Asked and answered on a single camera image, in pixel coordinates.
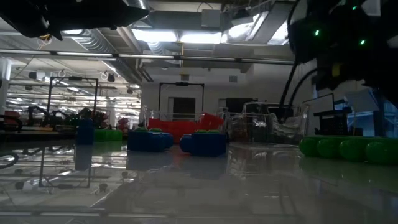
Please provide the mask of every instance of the ceiling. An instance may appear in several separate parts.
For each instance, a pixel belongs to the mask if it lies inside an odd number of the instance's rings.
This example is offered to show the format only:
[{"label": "ceiling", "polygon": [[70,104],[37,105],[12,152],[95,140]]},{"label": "ceiling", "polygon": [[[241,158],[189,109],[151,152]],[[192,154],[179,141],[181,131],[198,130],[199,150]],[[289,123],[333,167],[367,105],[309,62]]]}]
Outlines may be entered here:
[{"label": "ceiling", "polygon": [[[137,4],[138,1],[127,0],[129,4]],[[219,10],[222,17],[231,15],[233,9],[238,7],[251,6],[251,14],[259,14],[272,12],[272,6],[279,3],[275,0],[268,1],[232,1],[232,0],[207,0],[201,2],[196,0],[154,0],[145,1],[150,7],[150,14],[147,18],[132,24],[135,29],[152,29],[157,27],[173,30],[179,37],[187,27],[190,30],[200,32],[214,31],[214,28],[201,27],[201,18],[203,9]],[[282,17],[274,17],[272,25],[280,26],[285,21],[285,15]],[[258,21],[258,23],[269,24],[266,19]],[[110,30],[101,28],[95,30],[86,30],[82,34],[64,33],[63,41],[55,38],[43,42],[39,39],[30,39],[20,35],[9,24],[0,19],[0,49],[29,49],[29,50],[53,50],[53,51],[70,51],[70,52],[114,52],[129,54],[154,54],[147,42],[137,40],[132,27],[118,28]],[[259,26],[258,36],[268,32],[266,27]],[[272,34],[276,32],[275,28],[270,29]],[[85,41],[92,41],[97,48],[93,48]],[[176,43],[162,42],[164,52],[174,55],[197,55],[209,57],[239,57],[239,58],[275,58],[291,60],[292,54],[287,45],[267,45],[267,43],[258,40],[230,42],[224,44],[193,44],[193,43]],[[47,104],[47,94],[49,92],[49,77],[57,77],[65,73],[65,78],[69,76],[80,76],[85,78],[98,78],[100,96],[100,107],[106,107],[107,101],[115,101],[116,104],[129,105],[129,108],[139,110],[139,102],[141,102],[141,91],[133,88],[134,93],[128,94],[129,87],[139,87],[145,82],[177,82],[180,81],[180,73],[188,73],[193,77],[190,82],[207,82],[206,77],[217,76],[222,74],[233,73],[244,75],[250,68],[250,64],[243,63],[225,63],[225,62],[171,62],[168,60],[136,60],[123,59],[116,62],[101,61],[97,58],[57,58],[49,55],[48,57],[27,57],[26,55],[2,55],[4,58],[12,60],[11,82],[9,89],[9,107],[21,108],[21,105],[42,105]],[[29,78],[30,72],[44,74],[46,78],[38,79]],[[108,82],[107,74],[115,73],[115,81]],[[209,82],[225,82],[225,78],[212,78]],[[65,85],[59,85],[52,90],[55,95],[53,101],[58,108],[74,108],[85,105],[92,105],[91,96],[95,93],[94,82],[73,83],[67,79],[64,83],[71,86],[77,86],[79,92],[68,91]],[[33,90],[26,90],[26,86],[31,86]]]}]

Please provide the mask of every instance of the red object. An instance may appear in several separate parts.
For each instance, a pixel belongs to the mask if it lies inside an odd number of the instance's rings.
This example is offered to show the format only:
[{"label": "red object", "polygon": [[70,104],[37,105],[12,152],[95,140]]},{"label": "red object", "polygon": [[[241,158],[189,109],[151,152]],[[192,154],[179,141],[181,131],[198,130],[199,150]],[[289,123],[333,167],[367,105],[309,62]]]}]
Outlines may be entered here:
[{"label": "red object", "polygon": [[[16,111],[5,111],[4,115],[19,118],[19,113]],[[8,119],[8,118],[4,118],[4,123],[18,125],[17,121],[14,121],[13,119]]]},{"label": "red object", "polygon": [[160,128],[163,132],[173,136],[174,143],[179,143],[184,134],[192,134],[195,130],[218,129],[224,121],[214,115],[205,113],[199,123],[193,121],[161,121],[149,119],[148,129]]}]

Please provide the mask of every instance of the column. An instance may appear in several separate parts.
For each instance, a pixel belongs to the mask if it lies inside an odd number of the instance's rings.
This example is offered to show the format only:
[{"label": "column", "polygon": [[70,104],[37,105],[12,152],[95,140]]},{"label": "column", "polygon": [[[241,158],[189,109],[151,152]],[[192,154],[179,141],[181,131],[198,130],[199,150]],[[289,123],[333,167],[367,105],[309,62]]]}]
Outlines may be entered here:
[{"label": "column", "polygon": [[12,62],[9,59],[0,59],[0,114],[4,115],[6,110],[6,100],[8,92],[8,83],[10,81]]},{"label": "column", "polygon": [[108,115],[108,121],[109,124],[112,126],[112,128],[115,128],[115,122],[116,122],[116,110],[114,109],[115,107],[115,102],[107,102],[106,103],[106,114]]}]

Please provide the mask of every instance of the glossy floor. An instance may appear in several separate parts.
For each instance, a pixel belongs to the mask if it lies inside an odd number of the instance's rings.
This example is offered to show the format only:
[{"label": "glossy floor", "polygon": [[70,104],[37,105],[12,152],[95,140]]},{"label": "glossy floor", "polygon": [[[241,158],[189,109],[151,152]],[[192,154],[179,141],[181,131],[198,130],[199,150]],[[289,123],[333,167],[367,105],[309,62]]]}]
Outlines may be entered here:
[{"label": "glossy floor", "polygon": [[218,158],[106,142],[3,147],[19,160],[0,170],[1,223],[398,223],[397,167],[295,147],[232,144]]}]

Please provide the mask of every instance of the red inflatable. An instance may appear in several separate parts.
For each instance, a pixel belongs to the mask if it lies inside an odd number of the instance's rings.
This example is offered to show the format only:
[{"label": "red inflatable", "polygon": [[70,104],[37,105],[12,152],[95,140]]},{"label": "red inflatable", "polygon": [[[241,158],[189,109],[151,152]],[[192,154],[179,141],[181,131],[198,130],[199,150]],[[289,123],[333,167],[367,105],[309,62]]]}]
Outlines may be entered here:
[{"label": "red inflatable", "polygon": [[224,121],[214,115],[205,113],[199,123],[193,121],[161,121],[149,119],[148,129],[160,128],[173,136],[174,143],[179,143],[184,134],[192,134],[195,130],[214,130],[223,125]]}]

